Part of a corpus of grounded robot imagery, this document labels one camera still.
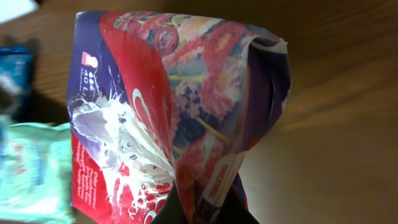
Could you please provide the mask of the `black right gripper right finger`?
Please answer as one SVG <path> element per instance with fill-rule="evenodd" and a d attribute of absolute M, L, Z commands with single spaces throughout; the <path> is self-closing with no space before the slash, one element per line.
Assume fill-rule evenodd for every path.
<path fill-rule="evenodd" d="M 233 184 L 229 189 L 216 224 L 259 224 L 248 210 L 242 183 Z"/>

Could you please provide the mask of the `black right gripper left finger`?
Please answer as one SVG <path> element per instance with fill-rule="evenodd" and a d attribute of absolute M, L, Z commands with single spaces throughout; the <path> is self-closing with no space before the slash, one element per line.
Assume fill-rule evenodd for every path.
<path fill-rule="evenodd" d="M 151 224 L 188 224 L 175 185 Z"/>

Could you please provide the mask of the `teal wet wipes pack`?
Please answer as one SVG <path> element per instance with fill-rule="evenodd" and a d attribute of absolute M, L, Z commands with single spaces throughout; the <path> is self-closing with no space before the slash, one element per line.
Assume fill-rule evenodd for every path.
<path fill-rule="evenodd" d="M 68 123 L 8 124 L 1 130 L 1 219 L 74 223 Z"/>

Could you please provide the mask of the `blue Oreo cookie pack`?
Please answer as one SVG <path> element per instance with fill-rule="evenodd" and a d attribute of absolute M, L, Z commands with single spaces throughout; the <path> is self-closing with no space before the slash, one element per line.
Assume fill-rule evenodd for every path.
<path fill-rule="evenodd" d="M 1 116 L 14 116 L 31 91 L 34 56 L 23 46 L 1 47 Z"/>

